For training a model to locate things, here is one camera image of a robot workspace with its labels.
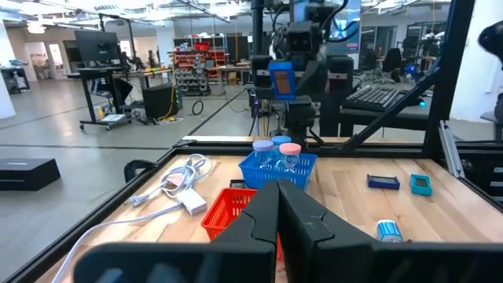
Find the office chair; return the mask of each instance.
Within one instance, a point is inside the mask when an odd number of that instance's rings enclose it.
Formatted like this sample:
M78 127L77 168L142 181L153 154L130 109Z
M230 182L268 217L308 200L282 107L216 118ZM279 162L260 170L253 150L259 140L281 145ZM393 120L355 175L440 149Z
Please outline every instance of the office chair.
M377 78L377 74L380 72L380 66L377 64L377 52L375 50L367 50L362 70L365 75L365 81L373 81Z
M391 48L384 58L379 79L374 83L400 83L400 68L402 67L402 55L400 49Z

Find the wooden surface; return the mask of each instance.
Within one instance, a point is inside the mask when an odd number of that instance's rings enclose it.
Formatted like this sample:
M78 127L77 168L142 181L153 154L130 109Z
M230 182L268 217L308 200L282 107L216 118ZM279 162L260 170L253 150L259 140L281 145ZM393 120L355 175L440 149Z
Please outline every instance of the wooden surface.
M175 157L137 194L155 189L161 176L171 168L182 165L186 157ZM237 166L242 159L242 156L211 157L213 171L194 186L208 205L213 203L220 189L229 185L230 179L242 178ZM365 184L367 174L396 176L401 182L401 189L369 189ZM411 174L429 175L433 196L413 195L409 187ZM320 158L310 177L307 192L338 216L370 235L374 235L377 221L392 219L398 223L406 240L503 241L503 215L431 160ZM159 193L139 208L119 207L106 221L136 218L173 204L171 199ZM76 258L93 246L111 241L209 242L206 231L200 226L203 217L204 213L190 216L181 209L148 221L108 226L92 233L78 249ZM60 264L48 270L38 282L50 282ZM71 282L70 278L71 273L67 273L64 282ZM277 266L278 281L286 281L281 264Z

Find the white cable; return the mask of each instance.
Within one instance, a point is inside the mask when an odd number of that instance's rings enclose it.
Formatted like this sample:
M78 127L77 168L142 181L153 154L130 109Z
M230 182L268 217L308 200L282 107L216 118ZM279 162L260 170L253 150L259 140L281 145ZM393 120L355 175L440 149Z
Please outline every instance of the white cable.
M82 236L80 236L80 238L73 245L72 249L70 250L70 252L66 256L66 259L64 259L63 264L61 264L60 269L57 271L56 276L54 277L52 283L61 282L61 278L63 277L63 274L65 274L65 271L68 269L68 264L70 263L73 256L77 252L77 248L82 244L82 242L86 239L86 237L89 236L89 234L93 233L93 231L95 231L96 229L101 228L103 226L112 225L112 224L124 224L124 223L129 223L129 222L137 222L137 221L142 221L142 220L146 220L146 219L152 219L152 218L155 218L159 215L163 215L168 212L175 211L179 208L183 208L183 204L176 204L170 208L163 209L162 211L158 211L158 212L155 212L155 213L152 213L149 215L141 216L136 219L105 222L105 223L101 223L101 224L98 224L98 225L92 227L91 229L87 230Z
M199 157L200 159L193 164L193 157ZM197 173L199 173L199 169L202 168L206 164L206 162L210 163L210 168L208 169L208 171L204 172L203 174L197 174ZM124 204L132 204L133 207L137 207L138 205L146 202L150 198L150 196L152 196L155 192L157 192L160 189L163 190L169 197L176 199L176 196L172 195L171 193L176 194L176 193L180 193L181 191L184 191L186 189L191 189L193 186L193 183L195 181L203 178L204 176L206 176L211 171L211 169L213 169L213 163L211 162L211 160L204 157L202 154L192 154L187 158L187 160L185 161L185 163L181 167L173 168L171 171L169 171L167 174L165 174L161 178L161 182L160 182L159 186L157 188L155 188L152 192L146 193L146 194L143 194L140 196L132 196ZM175 174L183 174L182 182L174 189L165 188L164 185L166 185L169 182L167 180L167 177L170 175L175 175ZM171 212L171 211L177 210L179 208L183 208L183 207L184 207L184 205L182 203L178 203L171 208L163 209L161 211L154 212L152 214L141 216L141 217L138 217L135 219L105 222L105 223L101 223L96 226L93 226L92 228L87 230L82 236L80 236L80 238L73 245L73 247L70 250L70 252L68 253L66 259L64 259L63 264L61 264L60 269L57 271L56 276L54 277L52 283L59 283L61 281L61 278L62 278L63 274L65 273L65 271L68 269L68 264L70 263L73 256L75 255L77 248L82 244L84 239L86 239L86 237L89 236L89 234L91 234L96 229L101 228L103 226L112 225L112 224L123 224L123 223L129 223L129 222L142 221L142 220L146 220L146 219L152 219L157 216L166 214L168 212Z

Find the concrete floor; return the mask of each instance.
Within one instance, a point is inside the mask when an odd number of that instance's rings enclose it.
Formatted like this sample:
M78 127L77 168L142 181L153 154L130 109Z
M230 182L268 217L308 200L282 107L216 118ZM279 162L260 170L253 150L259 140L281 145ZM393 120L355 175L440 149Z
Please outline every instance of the concrete floor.
M123 187L123 166L128 161L157 160L226 103L226 97L217 96L220 88L215 86L213 94L203 98L204 111L199 116L189 115L196 98L186 97L181 122L162 126L133 122L111 131L89 125L81 131L79 120L88 119L89 113L80 81L42 81L31 88L31 93L11 97L17 116L0 120L0 158L55 158L61 180L38 192L0 191L0 281ZM233 97L240 90L240 86L228 86L227 95ZM140 97L137 90L134 96ZM94 104L103 102L93 98ZM193 134L248 135L252 119L249 111L243 111L248 108L246 94L230 104L239 113L226 106ZM270 122L273 129L276 121ZM488 123L451 121L451 125L464 140L492 138ZM361 129L356 126L355 132ZM424 132L385 129L384 137L422 142Z

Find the computer monitor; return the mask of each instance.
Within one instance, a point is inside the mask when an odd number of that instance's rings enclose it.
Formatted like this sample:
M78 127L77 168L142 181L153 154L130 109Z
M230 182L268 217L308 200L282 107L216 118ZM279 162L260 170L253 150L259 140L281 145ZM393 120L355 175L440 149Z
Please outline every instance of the computer monitor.
M75 38L86 67L96 66L97 62L106 65L120 64L119 40L115 32L75 31Z

